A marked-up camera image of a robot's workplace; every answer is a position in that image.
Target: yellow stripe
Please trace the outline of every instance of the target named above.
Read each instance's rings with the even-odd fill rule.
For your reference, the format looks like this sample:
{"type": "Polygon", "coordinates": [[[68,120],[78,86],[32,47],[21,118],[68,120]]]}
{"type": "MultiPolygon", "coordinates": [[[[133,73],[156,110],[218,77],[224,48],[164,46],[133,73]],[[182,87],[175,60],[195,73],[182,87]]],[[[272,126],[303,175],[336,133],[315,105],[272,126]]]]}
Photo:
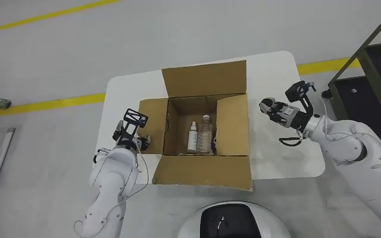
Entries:
{"type": "Polygon", "coordinates": [[[25,20],[16,21],[14,23],[9,23],[9,24],[0,26],[0,30],[8,29],[8,28],[12,28],[12,27],[28,24],[28,23],[32,23],[32,22],[35,22],[35,21],[41,21],[41,20],[45,20],[45,19],[49,19],[49,18],[53,18],[53,17],[59,17],[61,15],[71,14],[71,13],[74,13],[74,12],[83,11],[83,10],[90,9],[90,8],[95,8],[95,7],[100,7],[100,6],[103,6],[103,5],[106,5],[106,4],[112,4],[112,3],[120,2],[120,1],[121,0],[101,0],[101,1],[98,1],[98,2],[93,2],[93,3],[90,3],[90,4],[85,4],[85,5],[82,5],[82,6],[73,7],[73,8],[69,8],[69,9],[66,9],[66,10],[61,10],[61,11],[56,11],[56,12],[52,12],[52,13],[47,13],[45,15],[38,15],[36,17],[31,17],[31,18],[28,18],[28,19],[25,19],[25,20]]]}
{"type": "Polygon", "coordinates": [[[6,110],[0,110],[0,115],[12,115],[32,111],[43,111],[57,108],[72,107],[84,104],[94,104],[97,102],[105,101],[105,96],[106,93],[99,93],[94,95],[79,96],[76,98],[66,98],[46,102],[37,102],[35,104],[14,106],[6,110]]]}
{"type": "MultiPolygon", "coordinates": [[[[318,74],[327,71],[339,71],[348,60],[349,58],[344,58],[315,62],[311,64],[300,64],[298,65],[299,75],[318,74]]],[[[358,60],[356,59],[348,68],[357,67],[360,67],[360,62],[358,62],[358,60]]]]}
{"type": "MultiPolygon", "coordinates": [[[[344,59],[334,59],[329,61],[315,62],[311,64],[300,64],[298,65],[298,71],[300,75],[306,74],[317,74],[328,71],[338,71],[340,68],[349,60],[349,58],[344,59]]],[[[360,63],[356,59],[350,66],[350,68],[360,67],[360,63]]],[[[35,104],[27,104],[10,107],[6,110],[0,109],[0,115],[11,115],[19,114],[32,111],[43,111],[50,109],[58,109],[65,107],[72,107],[84,104],[94,104],[97,102],[103,102],[105,100],[105,93],[99,93],[87,96],[78,96],[75,98],[67,98],[61,100],[53,100],[46,102],[37,102],[35,104]]]]}

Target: table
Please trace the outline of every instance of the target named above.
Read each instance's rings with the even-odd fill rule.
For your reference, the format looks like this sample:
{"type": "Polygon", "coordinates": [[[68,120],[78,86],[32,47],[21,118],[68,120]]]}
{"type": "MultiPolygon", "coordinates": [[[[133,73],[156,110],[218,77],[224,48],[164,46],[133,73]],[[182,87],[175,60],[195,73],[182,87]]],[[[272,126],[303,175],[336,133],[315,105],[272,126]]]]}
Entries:
{"type": "MultiPolygon", "coordinates": [[[[293,55],[286,51],[251,55],[203,64],[246,60],[247,94],[249,106],[250,164],[253,180],[317,177],[325,169],[320,146],[305,140],[297,147],[280,144],[280,137],[294,137],[294,129],[286,129],[269,120],[260,112],[258,104],[271,96],[287,102],[285,91],[299,81],[293,55]]],[[[115,127],[123,119],[126,109],[139,109],[139,102],[148,98],[168,98],[161,70],[115,77],[107,86],[101,125],[96,149],[112,149],[115,127]]],[[[161,155],[144,155],[148,164],[149,182],[155,173],[161,155]]],[[[139,169],[143,170],[136,183],[146,183],[144,163],[138,156],[139,169]]]]}

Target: spray bottle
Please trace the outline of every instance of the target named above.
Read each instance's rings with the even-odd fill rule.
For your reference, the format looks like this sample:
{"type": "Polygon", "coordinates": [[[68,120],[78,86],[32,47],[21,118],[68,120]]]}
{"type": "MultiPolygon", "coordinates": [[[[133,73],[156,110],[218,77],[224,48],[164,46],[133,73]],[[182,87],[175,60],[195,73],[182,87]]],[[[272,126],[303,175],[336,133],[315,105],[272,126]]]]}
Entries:
{"type": "Polygon", "coordinates": [[[186,151],[190,154],[195,154],[197,151],[197,127],[195,121],[192,122],[190,127],[188,136],[188,148],[186,151]]]}

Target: white robotic arm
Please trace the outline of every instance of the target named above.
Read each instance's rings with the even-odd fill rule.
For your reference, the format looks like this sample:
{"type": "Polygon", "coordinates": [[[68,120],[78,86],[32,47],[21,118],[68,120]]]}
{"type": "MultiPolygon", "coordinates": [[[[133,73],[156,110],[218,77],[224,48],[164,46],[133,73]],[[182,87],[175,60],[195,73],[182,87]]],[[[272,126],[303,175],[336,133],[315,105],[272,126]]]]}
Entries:
{"type": "Polygon", "coordinates": [[[279,139],[284,145],[296,146],[306,138],[319,143],[353,192],[381,218],[381,140],[364,123],[332,121],[325,115],[313,115],[306,96],[309,87],[315,90],[312,83],[300,81],[286,91],[289,101],[301,101],[306,112],[273,98],[262,100],[261,111],[272,121],[300,133],[300,138],[279,139]],[[298,140],[296,144],[285,143],[295,139],[298,140]]]}
{"type": "Polygon", "coordinates": [[[131,194],[139,174],[137,153],[145,150],[150,143],[149,137],[136,137],[135,134],[139,126],[145,126],[148,117],[128,109],[124,120],[127,125],[124,127],[123,121],[120,121],[114,132],[116,147],[113,150],[102,148],[94,156],[90,184],[99,188],[99,193],[83,222],[78,220],[74,223],[79,237],[120,237],[126,200],[144,188],[131,194]],[[82,229],[76,227],[77,223],[82,223],[82,229]]]}

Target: bottle label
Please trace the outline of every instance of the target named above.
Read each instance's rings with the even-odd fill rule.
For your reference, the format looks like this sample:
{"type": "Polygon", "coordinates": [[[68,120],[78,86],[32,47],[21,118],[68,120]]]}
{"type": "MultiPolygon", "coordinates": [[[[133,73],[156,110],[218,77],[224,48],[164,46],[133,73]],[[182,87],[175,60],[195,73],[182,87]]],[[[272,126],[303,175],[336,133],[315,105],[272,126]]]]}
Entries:
{"type": "Polygon", "coordinates": [[[188,150],[197,150],[197,131],[191,130],[188,137],[188,150]]]}

